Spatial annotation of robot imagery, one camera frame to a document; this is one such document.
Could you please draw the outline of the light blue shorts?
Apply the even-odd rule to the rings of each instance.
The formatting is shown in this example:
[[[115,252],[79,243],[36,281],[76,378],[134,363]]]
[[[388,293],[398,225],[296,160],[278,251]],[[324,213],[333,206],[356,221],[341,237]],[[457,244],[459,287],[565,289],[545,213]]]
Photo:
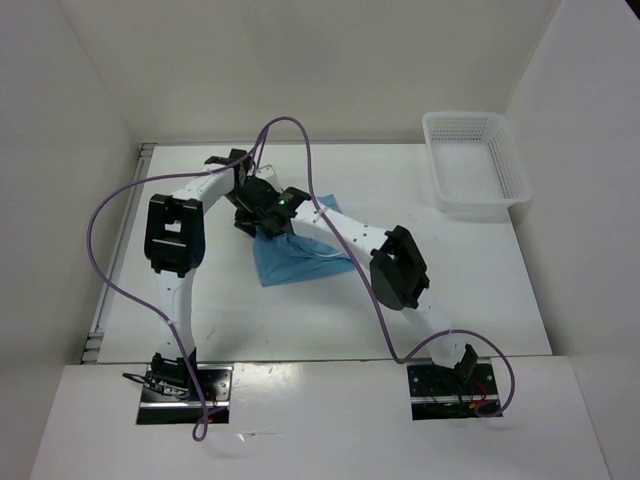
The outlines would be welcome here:
[[[257,229],[252,252],[262,287],[317,280],[354,270],[344,252],[317,240],[288,233],[269,238]]]

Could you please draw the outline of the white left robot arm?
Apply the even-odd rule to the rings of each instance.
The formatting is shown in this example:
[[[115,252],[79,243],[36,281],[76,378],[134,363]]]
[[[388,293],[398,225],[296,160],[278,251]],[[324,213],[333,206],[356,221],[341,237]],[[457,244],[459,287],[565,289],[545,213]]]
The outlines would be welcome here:
[[[192,332],[192,288],[206,250],[208,210],[234,198],[252,166],[252,154],[239,149],[212,156],[202,174],[171,194],[155,194],[148,204],[144,254],[159,291],[159,310],[167,321],[164,338],[151,362],[150,380],[175,398],[195,398],[201,387]]]

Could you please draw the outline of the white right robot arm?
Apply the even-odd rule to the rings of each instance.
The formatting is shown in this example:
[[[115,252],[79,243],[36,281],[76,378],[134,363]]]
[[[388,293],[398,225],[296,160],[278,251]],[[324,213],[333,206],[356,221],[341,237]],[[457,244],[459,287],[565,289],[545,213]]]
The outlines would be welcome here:
[[[405,227],[385,230],[367,225],[303,190],[278,190],[257,176],[234,187],[227,198],[236,208],[238,229],[270,239],[285,234],[308,238],[345,254],[364,283],[394,361],[406,363],[426,348],[446,391],[460,393],[473,382],[478,355],[471,345],[456,344],[454,330],[437,312],[426,261]],[[426,336],[404,358],[393,346],[384,309],[401,313]]]

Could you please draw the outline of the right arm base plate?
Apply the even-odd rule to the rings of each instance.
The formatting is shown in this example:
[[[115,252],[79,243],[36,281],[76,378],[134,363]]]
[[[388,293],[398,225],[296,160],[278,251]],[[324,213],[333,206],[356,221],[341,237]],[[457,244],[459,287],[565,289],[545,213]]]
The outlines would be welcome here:
[[[489,362],[477,364],[465,384],[431,363],[409,365],[407,377],[413,421],[477,418],[501,408]]]

